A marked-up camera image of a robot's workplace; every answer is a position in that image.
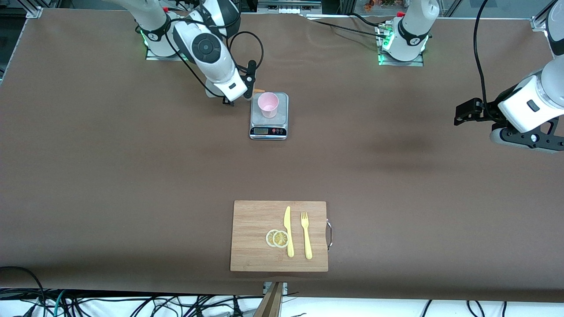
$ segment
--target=yellow plastic knife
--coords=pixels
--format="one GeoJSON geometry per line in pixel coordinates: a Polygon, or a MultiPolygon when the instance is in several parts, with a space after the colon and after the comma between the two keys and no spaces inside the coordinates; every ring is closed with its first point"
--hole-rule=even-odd
{"type": "Polygon", "coordinates": [[[292,229],[290,227],[290,206],[286,207],[286,213],[284,214],[284,227],[288,232],[288,245],[286,250],[288,251],[288,256],[290,258],[294,257],[294,244],[292,243],[292,229]]]}

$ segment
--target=brown paper backdrop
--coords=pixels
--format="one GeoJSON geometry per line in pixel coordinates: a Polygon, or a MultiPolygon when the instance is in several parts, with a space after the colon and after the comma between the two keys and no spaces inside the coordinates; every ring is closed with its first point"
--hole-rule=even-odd
{"type": "MultiPolygon", "coordinates": [[[[145,61],[129,13],[45,10],[0,86],[0,264],[48,288],[258,294],[284,280],[301,296],[561,300],[562,155],[452,125],[480,92],[472,26],[438,20],[425,67],[398,68],[377,65],[368,36],[243,15],[265,44],[257,88],[290,96],[290,137],[258,142],[247,102],[145,61]],[[234,200],[327,201],[329,272],[230,272],[234,200]]],[[[490,99],[550,59],[525,20],[484,20],[479,36],[490,99]]],[[[259,57],[252,37],[233,51],[259,57]]]]}

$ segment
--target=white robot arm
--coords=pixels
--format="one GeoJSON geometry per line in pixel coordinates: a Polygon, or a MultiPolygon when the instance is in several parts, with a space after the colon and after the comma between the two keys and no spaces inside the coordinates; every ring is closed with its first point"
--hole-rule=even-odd
{"type": "Polygon", "coordinates": [[[129,10],[155,55],[168,57],[179,50],[196,64],[207,78],[209,97],[225,96],[232,102],[248,90],[220,38],[229,38],[239,31],[239,10],[230,0],[202,0],[180,21],[177,14],[165,13],[158,0],[106,1],[129,10]]]}
{"type": "Polygon", "coordinates": [[[391,32],[382,41],[382,49],[399,61],[411,61],[425,49],[429,31],[439,16],[437,0],[412,0],[406,14],[386,22],[391,32]]]}
{"type": "Polygon", "coordinates": [[[455,125],[491,120],[496,122],[490,134],[495,143],[549,153],[564,151],[564,138],[554,134],[559,116],[564,115],[564,0],[551,8],[546,25],[554,59],[487,105],[479,98],[459,105],[455,125]],[[550,126],[547,133],[540,128],[544,123],[550,126]]]}
{"type": "MultiPolygon", "coordinates": [[[[207,0],[190,13],[191,20],[211,25],[227,25],[237,19],[238,10],[229,0],[207,0]]],[[[196,64],[206,76],[206,93],[213,97],[224,95],[229,101],[242,96],[247,86],[239,75],[231,53],[218,36],[230,37],[239,30],[235,28],[212,28],[201,23],[179,21],[174,25],[173,38],[180,52],[196,64]]]]}
{"type": "Polygon", "coordinates": [[[554,60],[527,76],[499,104],[507,120],[521,133],[564,115],[564,0],[552,7],[546,25],[554,60]]]}

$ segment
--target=metal handle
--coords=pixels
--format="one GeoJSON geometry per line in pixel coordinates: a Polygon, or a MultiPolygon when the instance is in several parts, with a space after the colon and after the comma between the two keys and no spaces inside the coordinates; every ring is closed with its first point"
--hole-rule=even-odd
{"type": "Polygon", "coordinates": [[[329,235],[331,239],[329,245],[327,245],[327,252],[329,252],[329,249],[333,245],[333,227],[331,227],[331,223],[329,222],[329,219],[327,219],[327,226],[329,227],[329,235]]]}

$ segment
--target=pink cup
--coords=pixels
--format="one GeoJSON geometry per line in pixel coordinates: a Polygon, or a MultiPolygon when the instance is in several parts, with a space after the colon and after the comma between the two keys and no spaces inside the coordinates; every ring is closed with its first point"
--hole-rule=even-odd
{"type": "Polygon", "coordinates": [[[273,93],[263,93],[258,97],[258,107],[261,109],[262,115],[267,118],[276,116],[278,109],[278,97],[273,93]]]}

